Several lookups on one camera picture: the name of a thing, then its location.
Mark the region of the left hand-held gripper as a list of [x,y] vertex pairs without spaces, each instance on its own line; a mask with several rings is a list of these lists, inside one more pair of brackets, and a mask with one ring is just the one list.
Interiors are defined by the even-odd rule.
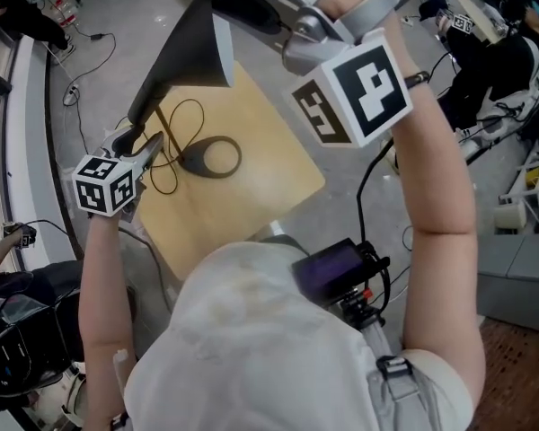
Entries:
[[131,223],[146,190],[142,178],[163,150],[163,133],[153,134],[134,154],[142,128],[127,125],[105,138],[94,154],[86,155],[72,173],[77,207],[89,215]]

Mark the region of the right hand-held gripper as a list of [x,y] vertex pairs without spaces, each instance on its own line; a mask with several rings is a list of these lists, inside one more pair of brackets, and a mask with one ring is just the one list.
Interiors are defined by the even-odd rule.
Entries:
[[400,0],[362,0],[334,20],[318,2],[214,13],[282,56],[298,77],[287,102],[320,145],[360,148],[412,109],[382,26]]

